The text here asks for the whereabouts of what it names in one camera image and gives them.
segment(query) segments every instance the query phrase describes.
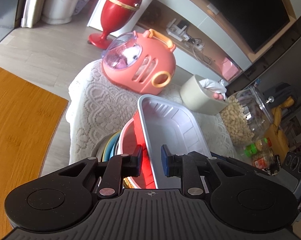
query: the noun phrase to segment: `orange ring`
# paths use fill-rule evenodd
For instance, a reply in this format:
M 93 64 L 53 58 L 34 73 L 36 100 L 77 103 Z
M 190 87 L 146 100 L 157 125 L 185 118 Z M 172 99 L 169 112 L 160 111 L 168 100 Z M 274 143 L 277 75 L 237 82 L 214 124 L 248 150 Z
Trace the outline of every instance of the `orange ring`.
M 164 83 L 156 84 L 155 83 L 155 79 L 157 77 L 159 77 L 160 75 L 166 75 L 167 76 L 167 80 Z M 171 79 L 172 79 L 172 76 L 171 76 L 171 74 L 169 72 L 167 72 L 167 71 L 159 71 L 159 72 L 157 72 L 156 74 L 153 75 L 153 77 L 152 77 L 152 85 L 153 85 L 153 87 L 156 87 L 156 88 L 162 88 L 162 87 L 167 86 L 168 83 L 171 81 Z

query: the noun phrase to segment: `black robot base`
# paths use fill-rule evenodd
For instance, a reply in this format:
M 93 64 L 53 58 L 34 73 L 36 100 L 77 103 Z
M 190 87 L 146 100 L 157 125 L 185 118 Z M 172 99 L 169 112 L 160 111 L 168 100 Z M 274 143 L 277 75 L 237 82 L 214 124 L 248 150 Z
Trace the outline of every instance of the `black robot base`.
M 6 240 L 298 240 L 297 200 L 253 167 L 197 152 L 161 149 L 163 172 L 180 189 L 123 189 L 139 176 L 142 154 L 99 163 L 89 157 L 23 184 L 5 200 L 14 229 Z M 201 176 L 208 187 L 205 193 Z

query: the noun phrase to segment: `television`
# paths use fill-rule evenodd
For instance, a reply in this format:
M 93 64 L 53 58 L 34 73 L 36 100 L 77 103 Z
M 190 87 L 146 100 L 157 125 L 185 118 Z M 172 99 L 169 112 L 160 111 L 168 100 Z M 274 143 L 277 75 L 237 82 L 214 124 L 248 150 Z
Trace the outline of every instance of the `television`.
M 288 22 L 282 0 L 208 0 L 243 37 L 259 51 Z

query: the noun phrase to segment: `beige tissue box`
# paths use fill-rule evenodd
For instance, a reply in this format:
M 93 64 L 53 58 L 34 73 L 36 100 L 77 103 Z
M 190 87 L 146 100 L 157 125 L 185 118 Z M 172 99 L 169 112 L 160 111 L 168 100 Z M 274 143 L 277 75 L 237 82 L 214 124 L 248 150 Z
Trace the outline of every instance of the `beige tissue box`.
M 198 75 L 192 76 L 181 87 L 181 98 L 185 106 L 194 112 L 216 115 L 228 106 L 228 101 L 214 99 L 214 92 L 203 88 L 199 84 L 199 81 L 203 79 Z

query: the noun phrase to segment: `metal screw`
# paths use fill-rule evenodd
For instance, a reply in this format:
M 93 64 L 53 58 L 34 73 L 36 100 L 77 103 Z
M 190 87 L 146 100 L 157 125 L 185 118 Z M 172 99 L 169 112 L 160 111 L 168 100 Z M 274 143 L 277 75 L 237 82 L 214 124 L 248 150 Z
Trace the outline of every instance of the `metal screw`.
M 198 196 L 203 194 L 203 190 L 198 187 L 191 187 L 190 189 L 188 189 L 187 192 L 193 196 Z
M 113 195 L 115 193 L 115 190 L 110 188 L 110 187 L 105 187 L 105 188 L 102 188 L 100 191 L 99 191 L 99 194 L 103 195 L 103 196 L 110 196 L 110 195 Z

